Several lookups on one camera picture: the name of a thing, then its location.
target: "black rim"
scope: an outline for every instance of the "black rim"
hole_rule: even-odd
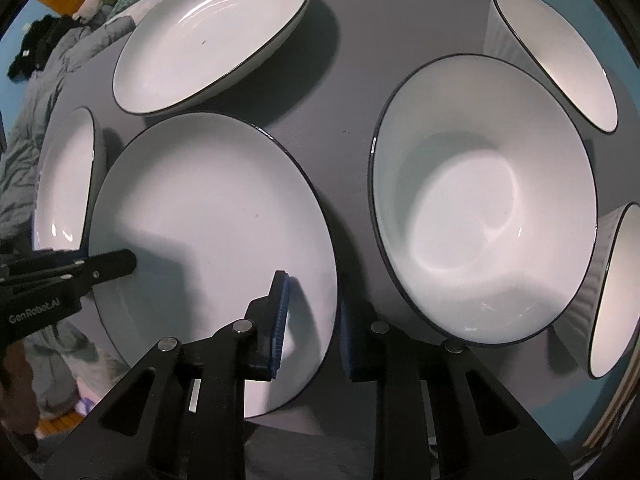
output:
[[[159,2],[158,5],[161,5],[165,1],[166,0],[162,0],[162,2]],[[113,100],[116,102],[118,107],[123,112],[126,112],[127,114],[131,114],[131,115],[136,115],[136,116],[153,116],[153,115],[157,115],[157,114],[163,114],[163,113],[171,111],[174,108],[179,108],[179,107],[185,105],[185,103],[187,103],[188,101],[197,100],[197,98],[200,95],[202,95],[205,92],[209,91],[209,89],[212,88],[212,86],[215,86],[215,85],[219,84],[220,82],[224,81],[233,72],[235,72],[240,67],[242,67],[242,66],[246,65],[247,63],[249,63],[254,57],[258,56],[258,54],[260,54],[263,50],[265,50],[268,46],[270,46],[270,44],[274,43],[282,35],[282,33],[285,30],[287,30],[287,28],[289,28],[291,23],[295,22],[296,19],[306,11],[306,8],[308,6],[309,1],[310,0],[304,0],[304,2],[300,6],[300,8],[297,10],[297,12],[290,18],[290,20],[278,32],[276,32],[273,36],[271,36],[271,38],[269,38],[258,50],[256,50],[254,53],[252,53],[248,58],[246,58],[244,61],[241,61],[239,64],[237,64],[232,69],[228,70],[228,72],[226,72],[225,75],[220,76],[219,78],[217,78],[215,81],[211,82],[210,84],[208,84],[204,88],[198,90],[196,93],[194,93],[194,94],[192,94],[190,96],[185,97],[184,99],[182,99],[181,101],[178,101],[177,103],[174,103],[174,104],[169,105],[169,106],[165,106],[164,108],[159,108],[158,110],[152,110],[152,111],[149,111],[149,112],[132,112],[130,110],[127,110],[127,109],[123,108],[122,105],[118,102],[118,99],[116,98],[115,89],[113,87],[114,86],[114,81],[115,81],[115,74],[116,74],[116,72],[118,70],[118,65],[120,64],[120,58],[122,57],[122,53],[125,51],[125,49],[127,47],[127,43],[129,43],[130,38],[132,37],[133,34],[135,34],[135,30],[134,30],[132,33],[130,33],[129,37],[127,38],[127,41],[125,42],[125,45],[124,45],[123,49],[118,54],[118,60],[116,62],[116,67],[115,67],[115,69],[113,71],[113,77],[111,78],[111,95],[113,96]],[[142,23],[144,21],[146,16],[148,16],[148,14],[145,15],[145,17],[142,18],[142,20],[140,20],[140,23]]]
[[[318,374],[318,372],[320,371],[320,369],[322,368],[322,364],[324,364],[324,361],[326,359],[326,356],[328,354],[328,349],[329,349],[329,345],[331,343],[331,339],[334,336],[335,333],[335,327],[336,327],[336,323],[337,323],[337,314],[338,314],[338,304],[340,301],[340,287],[338,284],[338,267],[337,267],[337,261],[335,259],[335,250],[334,250],[334,239],[332,237],[332,233],[331,233],[331,229],[329,228],[329,222],[327,221],[327,216],[324,212],[324,208],[322,208],[322,204],[320,202],[320,197],[318,196],[318,193],[316,191],[316,188],[313,186],[313,184],[311,183],[311,181],[309,180],[308,176],[306,176],[305,171],[302,169],[302,167],[298,164],[298,162],[296,161],[296,159],[285,149],[285,147],[280,144],[276,139],[274,139],[273,137],[271,137],[270,134],[268,134],[265,130],[263,130],[262,128],[260,128],[259,126],[255,126],[254,124],[249,123],[248,121],[242,120],[242,119],[238,119],[237,117],[234,117],[233,115],[229,115],[229,114],[221,114],[218,112],[185,112],[182,114],[176,114],[172,117],[166,118],[162,121],[157,122],[156,124],[154,124],[153,126],[149,126],[148,128],[146,128],[145,130],[143,130],[142,132],[140,132],[135,138],[131,139],[127,145],[125,146],[124,150],[126,150],[130,145],[132,145],[134,142],[136,142],[136,140],[138,140],[140,137],[142,137],[146,132],[148,132],[149,130],[151,130],[154,126],[164,123],[165,121],[169,121],[171,119],[174,119],[176,117],[181,117],[181,116],[188,116],[188,115],[208,115],[208,116],[223,116],[223,117],[228,117],[230,119],[239,121],[243,124],[246,124],[247,126],[250,126],[251,128],[253,128],[254,130],[256,130],[258,133],[262,134],[263,136],[265,136],[267,139],[269,139],[271,142],[273,142],[278,148],[280,148],[280,150],[282,150],[284,152],[285,155],[287,155],[288,159],[293,163],[294,167],[298,170],[298,172],[300,173],[300,175],[302,175],[302,178],[304,178],[309,190],[311,191],[311,193],[313,194],[314,198],[316,199],[316,203],[318,204],[318,209],[320,210],[320,213],[322,215],[322,219],[324,220],[324,225],[326,226],[327,229],[327,233],[329,235],[329,241],[331,242],[331,252],[333,255],[333,264],[334,264],[334,272],[335,272],[335,283],[336,283],[336,297],[335,297],[335,315],[334,315],[334,325],[332,326],[332,335],[329,338],[329,342],[327,343],[327,348],[324,351],[324,355],[322,356],[322,359],[320,361],[320,363],[318,364],[318,368],[316,369],[315,373],[311,376],[311,378],[308,380],[308,382],[304,385],[304,387],[293,397],[291,397],[289,400],[286,400],[285,402],[283,402],[281,405],[279,406],[275,406],[274,408],[271,408],[268,412],[265,413],[261,413],[260,415],[255,415],[255,416],[262,416],[265,415],[269,412],[272,412],[273,410],[277,410],[278,408],[284,406],[285,404],[287,404],[288,402],[291,402],[292,400],[294,400],[297,396],[299,396],[308,386],[309,384],[312,383],[312,381],[314,380],[315,376]],[[100,199],[100,193],[102,192],[102,188],[100,188],[100,191],[98,192],[98,196],[96,197],[96,203],[98,202],[98,200]],[[126,359],[123,357],[123,355],[121,354],[121,352],[118,350],[118,347],[116,346],[116,344],[114,343],[113,339],[111,338],[111,335],[109,334],[108,330],[106,329],[106,326],[102,320],[102,314],[100,312],[100,308],[98,307],[98,302],[95,301],[95,309],[98,312],[98,317],[100,318],[100,323],[102,324],[102,326],[104,327],[104,331],[107,333],[107,336],[109,337],[109,340],[111,341],[111,343],[113,344],[113,347],[118,351],[118,354],[120,355],[120,357],[122,358],[122,360],[129,365],[129,363],[126,361]]]
[[[593,317],[593,327],[591,329],[591,335],[590,335],[590,338],[589,338],[589,350],[587,352],[587,373],[589,374],[589,377],[591,379],[602,378],[602,377],[604,377],[605,375],[607,375],[611,371],[611,370],[608,370],[605,374],[602,374],[600,376],[594,375],[593,370],[591,369],[591,350],[593,349],[593,340],[594,340],[594,337],[595,337],[595,334],[596,334],[596,325],[598,324],[598,316],[600,315],[600,307],[602,306],[602,297],[604,295],[604,289],[607,286],[607,276],[609,275],[609,265],[611,264],[611,259],[613,258],[613,253],[616,250],[616,241],[618,240],[618,234],[620,232],[620,228],[622,227],[623,222],[625,221],[626,213],[633,206],[638,206],[638,204],[636,202],[629,202],[628,204],[626,204],[624,210],[620,214],[620,218],[618,219],[618,224],[616,225],[616,232],[614,233],[613,240],[611,242],[611,249],[609,251],[609,257],[607,258],[607,265],[606,265],[605,270],[604,270],[604,276],[602,278],[602,286],[600,287],[600,295],[598,296],[598,307],[596,308],[596,314]]]
[[[596,218],[595,218],[596,232],[595,232],[595,236],[593,237],[593,245],[591,246],[591,254],[589,256],[589,262],[588,262],[586,268],[584,269],[584,276],[580,280],[580,285],[577,287],[574,296],[571,298],[571,300],[568,301],[567,305],[564,306],[564,308],[560,311],[560,313],[551,322],[549,322],[548,324],[543,326],[540,330],[538,330],[537,332],[534,332],[533,334],[531,334],[529,336],[526,336],[524,338],[517,339],[517,340],[514,340],[514,341],[504,342],[504,343],[479,343],[479,342],[469,341],[467,339],[455,336],[455,335],[449,333],[447,330],[444,330],[443,328],[439,327],[425,313],[423,313],[420,310],[420,308],[415,304],[415,302],[412,300],[412,298],[409,297],[409,294],[405,291],[404,286],[400,282],[398,276],[396,275],[396,272],[395,272],[393,266],[391,265],[391,261],[388,258],[388,254],[386,253],[386,249],[384,247],[384,244],[382,242],[382,238],[380,236],[380,225],[378,223],[378,216],[376,214],[376,205],[375,205],[375,200],[374,200],[374,197],[373,197],[373,174],[374,174],[374,165],[375,165],[375,158],[376,158],[376,144],[377,144],[378,136],[380,134],[380,126],[382,126],[382,121],[385,118],[386,111],[389,108],[389,105],[392,103],[392,101],[396,97],[396,94],[398,94],[398,92],[405,85],[405,83],[407,83],[409,81],[409,79],[411,79],[414,75],[416,75],[418,72],[420,72],[423,68],[426,68],[427,66],[429,66],[431,64],[434,64],[436,62],[439,62],[441,60],[448,59],[449,57],[459,57],[459,56],[482,57],[482,58],[491,59],[491,60],[494,60],[496,62],[500,62],[500,63],[504,63],[506,65],[512,66],[515,69],[517,69],[520,72],[522,72],[527,77],[529,77],[537,85],[540,85],[540,88],[542,88],[546,93],[549,94],[549,96],[558,104],[558,106],[562,109],[562,111],[567,116],[567,118],[571,121],[571,124],[574,126],[576,135],[580,139],[580,143],[581,143],[582,148],[584,150],[584,156],[585,156],[587,162],[589,163],[589,168],[590,168],[590,171],[591,171],[591,181],[593,182],[593,193],[594,193],[594,197],[595,197],[595,201],[596,201]],[[393,90],[391,96],[386,101],[385,106],[382,108],[382,111],[380,112],[380,116],[378,117],[378,122],[376,124],[376,129],[374,131],[373,140],[372,140],[372,143],[371,143],[371,149],[369,151],[369,167],[368,167],[368,170],[367,170],[367,193],[369,195],[369,214],[370,214],[370,217],[371,217],[371,222],[373,224],[373,231],[374,231],[375,236],[376,236],[376,243],[378,244],[378,249],[380,250],[380,255],[382,256],[382,259],[383,259],[383,261],[385,263],[386,270],[389,273],[389,276],[391,276],[391,279],[394,282],[394,285],[396,286],[396,289],[402,295],[402,298],[407,302],[409,307],[411,307],[411,309],[424,322],[426,322],[434,330],[436,330],[437,332],[445,335],[446,337],[455,338],[455,339],[458,339],[458,340],[460,340],[460,341],[462,341],[462,342],[464,342],[464,343],[466,343],[466,344],[468,344],[470,346],[476,346],[476,347],[481,347],[481,348],[496,348],[496,347],[500,347],[500,346],[513,345],[513,344],[517,344],[517,343],[521,343],[523,341],[529,340],[529,339],[537,336],[538,334],[544,332],[547,328],[549,328],[551,325],[553,325],[553,323],[555,323],[556,320],[558,320],[558,318],[560,316],[562,316],[564,311],[568,308],[568,306],[574,300],[576,294],[578,293],[578,290],[580,290],[582,284],[584,283],[585,278],[587,277],[587,272],[589,270],[589,266],[591,265],[591,260],[593,259],[593,251],[594,251],[594,248],[595,248],[596,236],[598,234],[598,219],[597,219],[597,216],[598,216],[598,213],[597,213],[597,211],[598,211],[598,190],[597,190],[596,185],[595,185],[595,179],[593,177],[593,168],[591,167],[591,161],[589,160],[589,157],[588,157],[588,154],[587,154],[587,150],[586,150],[586,148],[584,146],[584,141],[582,140],[582,137],[580,136],[579,130],[575,126],[575,123],[572,120],[572,118],[569,116],[569,114],[566,113],[564,108],[562,108],[562,105],[553,96],[553,94],[551,92],[549,92],[549,90],[547,90],[543,85],[541,85],[538,81],[536,81],[535,78],[533,78],[532,76],[527,74],[523,69],[515,66],[514,64],[511,64],[511,63],[508,63],[506,61],[503,61],[501,59],[496,59],[495,57],[486,56],[484,54],[447,54],[446,56],[438,57],[436,59],[433,59],[433,60],[425,63],[424,65],[419,66],[413,72],[411,72],[407,77],[405,77],[398,84],[398,86]]]
[[[613,135],[617,130],[618,130],[618,126],[620,124],[620,115],[618,113],[618,101],[616,100],[616,95],[613,93],[613,88],[611,87],[611,81],[609,80],[609,75],[607,75],[607,72],[604,70],[604,68],[602,67],[602,63],[600,63],[600,60],[598,59],[598,57],[595,55],[595,53],[593,54],[596,57],[596,60],[598,61],[598,65],[600,66],[600,69],[604,72],[604,76],[605,78],[607,78],[607,83],[609,85],[609,89],[611,90],[611,95],[613,95],[613,103],[616,107],[616,127],[613,128],[613,130],[611,130],[610,132],[608,132],[607,130],[603,130],[601,127],[597,126],[593,121],[590,120],[590,118],[588,118],[582,110],[580,110],[580,108],[578,108],[574,102],[572,101],[572,99],[564,93],[564,91],[558,86],[558,83],[556,83],[556,81],[549,75],[549,72],[546,71],[546,69],[538,62],[538,58],[536,58],[533,53],[527,48],[527,45],[524,44],[524,42],[520,39],[520,37],[517,35],[516,31],[513,30],[513,27],[511,27],[511,23],[509,23],[509,21],[507,20],[507,18],[505,17],[505,15],[502,13],[502,9],[500,8],[500,5],[498,4],[498,0],[491,0],[492,4],[494,5],[495,9],[498,11],[498,14],[500,14],[500,17],[502,18],[502,22],[509,28],[509,30],[511,31],[511,33],[513,34],[513,37],[516,38],[516,40],[518,40],[518,43],[520,43],[520,46],[526,51],[526,53],[529,55],[529,57],[533,60],[533,62],[539,67],[540,70],[542,70],[542,72],[546,75],[546,78],[549,79],[549,81],[551,81],[553,83],[553,85],[556,87],[556,89],[558,89],[558,91],[562,94],[562,96],[567,100],[567,102],[574,108],[574,110],[576,110],[581,116],[582,118],[587,121],[591,126],[593,126],[594,128],[596,128],[600,133],[604,134],[604,135]],[[578,36],[580,36],[581,40],[584,41],[584,43],[587,45],[587,47],[589,47],[589,49],[591,50],[591,47],[589,46],[589,44],[585,41],[585,39],[582,37],[582,35],[580,34],[580,32],[578,32],[578,30],[571,24],[569,23],[563,16],[562,14],[560,14],[557,10],[555,10],[553,7],[551,7],[549,4],[543,2],[547,7],[550,7],[553,12],[556,12],[563,20],[565,20],[569,26],[576,31],[576,33],[578,34]]]

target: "white ribbed cup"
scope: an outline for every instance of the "white ribbed cup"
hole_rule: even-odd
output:
[[[542,0],[492,0],[483,53],[535,78],[546,74],[594,126],[608,134],[617,128],[616,100],[598,58],[573,26]]]
[[[593,258],[571,305],[554,330],[592,377],[624,355],[640,315],[640,206],[631,202],[603,216]]]

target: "plate rim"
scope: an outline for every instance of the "plate rim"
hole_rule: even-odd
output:
[[[80,235],[78,250],[82,250],[83,248],[86,248],[89,243],[89,228],[91,224],[91,219],[89,218],[88,210],[89,210],[89,202],[91,201],[91,190],[95,186],[95,179],[97,178],[97,175],[95,174],[95,163],[96,163],[95,152],[97,148],[97,145],[96,145],[97,144],[96,136],[98,135],[97,130],[100,128],[100,126],[97,123],[94,113],[91,111],[91,109],[83,105],[83,106],[74,108],[74,110],[67,116],[66,120],[63,121],[63,123],[60,124],[59,127],[56,128],[57,132],[60,131],[65,126],[65,123],[68,121],[69,117],[71,117],[76,112],[79,112],[80,110],[85,110],[89,113],[89,118],[91,119],[94,142],[93,142],[93,153],[92,153],[92,159],[91,159],[91,174],[89,176],[89,186],[87,187],[87,190],[86,190],[86,198],[84,200],[84,220],[82,221],[82,234]],[[38,208],[38,195],[40,193],[40,181],[42,178],[42,170],[44,169],[44,165],[46,164],[46,161],[47,161],[47,154],[50,152],[51,147],[54,145],[54,143],[55,143],[55,139],[53,140],[52,145],[47,150],[47,153],[44,156],[44,160],[42,161],[42,167],[38,170],[38,175],[36,177],[36,186],[35,186],[36,196],[34,200],[33,215],[31,220],[31,233],[32,233],[31,247],[32,248],[35,246],[35,241],[36,241],[37,231],[36,231],[36,213],[35,212],[36,212],[36,209]]]
[[[165,1],[166,0],[162,0],[162,1],[158,2],[158,4],[153,9],[151,9],[145,15],[145,17],[142,18],[142,20],[140,20],[140,23],[144,22],[145,18],[148,15],[150,15],[154,11],[154,9],[156,9],[157,6],[161,5]],[[219,78],[217,78],[216,80],[212,81],[211,83],[209,83],[205,87],[201,88],[197,92],[194,92],[193,94],[190,94],[189,96],[187,96],[187,97],[185,97],[185,98],[183,98],[183,99],[181,99],[181,100],[179,100],[179,101],[177,101],[177,102],[175,102],[173,104],[167,105],[167,106],[165,106],[163,108],[156,108],[154,110],[148,110],[148,111],[145,111],[145,112],[136,112],[136,111],[132,111],[132,110],[126,109],[118,101],[118,98],[116,97],[116,92],[115,92],[115,76],[116,76],[116,72],[118,71],[118,66],[120,65],[120,59],[122,58],[122,53],[127,48],[127,44],[129,43],[129,40],[136,33],[136,30],[138,30],[138,27],[140,26],[140,23],[139,23],[136,26],[136,28],[133,30],[133,32],[129,35],[129,37],[127,38],[127,41],[124,44],[123,49],[118,54],[118,59],[116,61],[116,66],[115,66],[115,69],[113,70],[113,76],[111,77],[111,96],[113,97],[113,100],[115,101],[115,103],[118,105],[118,107],[121,110],[123,110],[127,114],[131,114],[131,115],[134,115],[134,116],[148,116],[148,115],[151,115],[151,114],[162,114],[162,113],[166,113],[166,112],[172,110],[172,108],[179,108],[179,107],[183,106],[187,101],[190,101],[192,99],[197,99],[198,96],[204,94],[204,92],[209,91],[209,89],[212,88],[214,85],[217,85],[218,83],[220,83],[223,80],[225,80],[227,77],[231,76],[231,74],[233,72],[235,72],[236,70],[240,69],[241,67],[243,67],[244,65],[249,63],[252,59],[257,57],[263,50],[267,49],[267,47],[269,47],[271,45],[271,43],[276,41],[276,39],[279,38],[291,26],[291,24],[293,22],[296,21],[296,19],[300,16],[301,13],[305,12],[305,10],[306,10],[306,8],[308,6],[308,3],[309,3],[309,0],[303,0],[302,3],[300,4],[300,6],[298,7],[298,10],[293,14],[293,16],[289,19],[289,21],[287,21],[287,23],[285,23],[285,25],[283,25],[275,34],[273,34],[265,43],[263,43],[249,57],[247,57],[246,59],[244,59],[243,61],[238,63],[235,67],[229,69],[224,75],[222,75]]]
[[[520,338],[520,339],[516,339],[516,340],[512,340],[512,341],[505,341],[505,342],[499,342],[499,343],[481,343],[481,342],[472,341],[472,340],[469,340],[469,339],[465,339],[465,338],[453,335],[451,332],[448,332],[447,330],[444,330],[436,322],[431,320],[418,307],[418,305],[414,302],[414,300],[412,300],[412,298],[409,296],[409,294],[405,290],[404,285],[400,282],[400,279],[398,278],[398,275],[396,274],[396,271],[393,268],[393,265],[391,264],[391,261],[389,260],[388,254],[386,252],[386,249],[385,249],[383,241],[382,241],[382,237],[380,235],[380,224],[378,222],[378,215],[376,213],[376,205],[375,205],[375,200],[374,200],[374,197],[373,197],[373,177],[374,177],[376,144],[377,144],[377,141],[378,141],[378,136],[380,135],[380,127],[382,126],[382,122],[383,122],[383,120],[385,118],[385,115],[386,115],[386,112],[387,112],[389,106],[393,102],[394,98],[396,97],[396,95],[398,94],[400,89],[405,85],[405,83],[407,83],[409,81],[409,79],[411,79],[414,75],[416,75],[422,69],[424,69],[424,68],[426,68],[426,67],[428,67],[428,66],[430,66],[430,65],[432,65],[434,63],[437,63],[439,61],[442,61],[442,60],[445,60],[445,59],[449,59],[451,57],[480,57],[480,58],[491,59],[491,60],[494,60],[494,61],[497,61],[497,62],[500,62],[500,63],[504,63],[505,65],[509,65],[509,66],[519,70],[525,76],[529,77],[535,83],[540,85],[540,88],[542,88],[559,105],[559,107],[562,108],[562,111],[564,112],[564,114],[571,121],[572,125],[574,126],[575,133],[576,133],[578,139],[580,139],[580,143],[581,143],[582,148],[584,150],[584,156],[586,157],[587,162],[589,163],[589,169],[590,169],[590,173],[591,173],[591,181],[593,183],[593,193],[594,193],[594,198],[595,198],[595,217],[596,218],[595,218],[595,223],[594,223],[595,224],[595,230],[594,230],[594,235],[593,235],[593,243],[591,245],[591,254],[589,256],[588,264],[584,269],[584,275],[583,275],[582,279],[580,280],[580,284],[576,288],[576,291],[575,291],[573,297],[571,298],[571,300],[568,301],[568,303],[564,306],[564,308],[560,311],[560,313],[550,323],[546,324],[541,329],[537,330],[536,332],[534,332],[534,333],[532,333],[532,334],[530,334],[530,335],[528,335],[526,337],[523,337],[523,338]],[[487,56],[486,54],[461,53],[461,52],[456,52],[456,53],[453,53],[453,54],[446,54],[444,56],[437,57],[435,59],[432,59],[432,60],[420,65],[418,68],[412,70],[409,73],[409,75],[405,76],[402,79],[402,81],[398,83],[396,88],[394,88],[394,90],[392,91],[391,95],[387,99],[385,105],[383,106],[382,111],[380,112],[380,114],[378,116],[378,120],[376,122],[376,127],[375,127],[373,138],[372,138],[372,141],[371,141],[371,147],[370,147],[370,150],[369,150],[369,163],[368,163],[368,166],[367,166],[367,196],[368,196],[368,199],[369,199],[369,216],[370,216],[370,219],[371,219],[371,222],[372,222],[372,225],[373,225],[373,231],[374,231],[374,234],[375,234],[375,237],[376,237],[376,244],[378,246],[378,250],[380,252],[380,255],[382,256],[382,260],[385,263],[386,271],[388,272],[389,276],[391,277],[391,280],[394,282],[394,285],[396,286],[396,289],[398,290],[398,292],[400,293],[402,298],[406,301],[406,303],[409,305],[411,310],[413,310],[421,320],[426,322],[427,325],[429,325],[431,328],[433,328],[436,332],[438,332],[439,334],[445,336],[446,338],[456,339],[456,340],[461,341],[464,344],[467,344],[469,346],[475,346],[475,347],[478,347],[478,348],[498,348],[498,347],[502,347],[502,346],[509,346],[509,345],[515,345],[515,344],[518,344],[518,343],[522,343],[522,342],[525,342],[525,341],[527,341],[529,339],[532,339],[533,337],[541,334],[542,332],[547,330],[550,326],[552,326],[553,323],[555,323],[558,320],[558,318],[560,316],[562,316],[562,314],[564,314],[564,312],[567,310],[569,305],[571,305],[571,302],[575,299],[576,295],[578,294],[578,291],[582,287],[582,284],[584,283],[584,280],[587,277],[587,273],[589,271],[589,268],[591,267],[591,261],[593,259],[593,253],[594,253],[594,249],[595,249],[596,238],[597,238],[597,235],[598,235],[598,220],[599,220],[599,218],[598,218],[598,189],[596,187],[595,176],[594,176],[594,173],[593,173],[593,167],[591,166],[591,161],[589,159],[589,155],[588,155],[586,146],[584,144],[584,140],[582,140],[582,137],[580,136],[580,130],[578,130],[578,127],[575,125],[574,120],[564,110],[564,107],[560,104],[558,99],[556,99],[553,96],[553,94],[547,88],[545,88],[544,85],[540,84],[533,76],[531,76],[529,73],[525,72],[520,67],[518,67],[518,66],[516,66],[513,63],[510,63],[508,61],[504,61],[502,59],[498,59],[496,57]]]
[[[160,124],[160,123],[164,123],[165,121],[171,120],[173,118],[177,118],[177,117],[182,117],[182,116],[189,116],[189,115],[200,115],[200,116],[223,116],[226,118],[230,118],[236,121],[239,121],[243,124],[245,124],[246,126],[251,127],[252,129],[256,130],[257,133],[261,134],[262,136],[266,137],[268,140],[270,140],[276,147],[278,147],[282,152],[284,152],[284,154],[287,156],[287,158],[293,163],[294,167],[298,170],[298,172],[300,173],[300,175],[303,177],[306,186],[309,188],[309,190],[311,191],[311,193],[313,194],[314,199],[316,200],[316,203],[318,204],[318,209],[320,210],[320,213],[322,215],[322,220],[324,221],[324,225],[326,226],[326,230],[327,230],[327,234],[329,236],[329,243],[331,246],[331,253],[332,253],[332,269],[333,269],[333,273],[332,275],[335,276],[335,290],[336,290],[336,297],[335,297],[335,312],[334,312],[334,322],[333,322],[333,326],[332,326],[332,330],[331,330],[331,335],[328,337],[327,339],[327,343],[326,343],[326,349],[324,350],[324,353],[322,354],[322,358],[320,359],[318,366],[315,370],[315,372],[311,375],[311,378],[306,382],[306,384],[302,387],[302,389],[296,393],[295,396],[291,397],[289,400],[286,400],[286,402],[284,402],[283,404],[280,404],[279,406],[276,406],[274,408],[271,408],[270,410],[260,413],[259,415],[252,415],[251,417],[248,418],[252,418],[253,416],[262,416],[265,415],[267,413],[271,413],[274,410],[277,410],[283,406],[285,406],[286,404],[289,404],[290,402],[292,402],[293,400],[295,400],[299,395],[302,394],[302,392],[304,392],[309,385],[312,383],[312,381],[316,378],[316,376],[318,375],[318,373],[320,372],[320,370],[322,369],[322,366],[324,365],[324,362],[326,361],[327,355],[329,353],[329,348],[331,346],[331,342],[333,341],[334,337],[335,337],[335,329],[338,323],[338,312],[340,309],[340,284],[339,284],[339,274],[338,274],[338,262],[337,262],[337,258],[335,255],[335,237],[332,234],[332,229],[329,225],[328,222],[328,217],[327,214],[325,212],[324,206],[322,206],[322,202],[320,200],[320,195],[318,194],[318,192],[316,191],[316,188],[314,187],[313,183],[311,182],[311,180],[309,179],[309,177],[307,176],[307,174],[305,173],[305,171],[303,170],[303,168],[300,166],[300,164],[297,162],[297,160],[293,157],[293,155],[291,155],[291,153],[280,143],[278,142],[271,134],[269,134],[267,131],[265,131],[264,129],[262,129],[260,126],[256,126],[255,124],[249,122],[249,121],[245,121],[243,119],[240,119],[232,114],[227,114],[227,113],[220,113],[220,112],[209,112],[209,111],[190,111],[190,112],[183,112],[183,113],[178,113],[175,114],[174,116],[171,117],[167,117],[162,119],[161,121],[158,121],[157,123],[146,127],[142,132],[140,132],[137,136],[135,136],[133,139],[131,139],[126,146],[123,148],[122,152],[120,153],[120,155],[122,153],[124,153],[124,151],[130,146],[132,145],[132,143],[134,143],[137,139],[139,139],[140,137],[142,137],[143,134],[147,133],[148,130],[152,129],[154,126],[156,126],[156,124]],[[116,164],[116,162],[118,161],[118,158],[120,158],[120,155],[116,158],[116,160],[114,161],[112,167]],[[100,191],[98,192],[98,196],[96,197],[96,203],[98,202],[98,199],[100,198],[100,193],[102,192],[102,186],[100,187]],[[91,250],[90,247],[87,246],[87,250],[88,250],[88,254],[91,255]],[[122,355],[122,353],[120,352],[120,350],[118,349],[116,343],[113,341],[113,339],[111,338],[111,334],[109,334],[107,327],[104,324],[104,321],[102,319],[102,313],[100,312],[100,309],[98,308],[98,301],[97,298],[94,296],[94,304],[95,304],[95,310],[98,314],[98,318],[100,319],[100,324],[102,325],[105,334],[107,335],[107,337],[109,338],[109,341],[111,342],[111,344],[113,345],[113,347],[115,348],[115,350],[117,351],[118,355],[122,358],[122,360],[127,364],[127,360],[124,358],[124,356]]]

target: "ceramic dish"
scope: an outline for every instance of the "ceramic dish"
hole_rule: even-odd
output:
[[[618,108],[598,58],[542,0],[492,0],[483,52],[535,75],[540,69],[594,126],[613,133]]]
[[[38,176],[34,249],[78,250],[88,242],[95,199],[107,173],[102,130],[77,108],[54,132]]]
[[[623,356],[640,315],[640,207],[626,204],[598,221],[587,277],[554,330],[594,379]]]
[[[133,31],[113,75],[133,114],[187,108],[222,92],[289,37],[309,0],[163,0]]]
[[[455,55],[411,74],[380,119],[369,190],[396,285],[442,332],[506,344],[581,284],[596,193],[574,124],[522,70]]]
[[[135,364],[156,342],[210,337],[291,276],[282,367],[246,384],[245,416],[292,399],[318,370],[337,305],[334,252],[316,196],[270,136],[217,114],[155,124],[116,160],[89,253],[129,248],[131,276],[94,286],[102,323]]]

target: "clothing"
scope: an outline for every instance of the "clothing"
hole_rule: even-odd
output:
[[[24,349],[42,418],[55,418],[75,407],[81,398],[78,380],[101,399],[129,371],[66,320],[27,336]]]
[[[22,38],[20,52],[15,56],[14,62],[9,65],[9,70],[6,73],[9,79],[14,80],[20,76],[28,78],[36,70],[35,59],[38,42],[46,37],[55,23],[56,18],[50,14],[31,23],[31,27]]]
[[[81,27],[71,16],[60,16],[36,46],[35,69],[44,70],[53,49],[72,28]]]

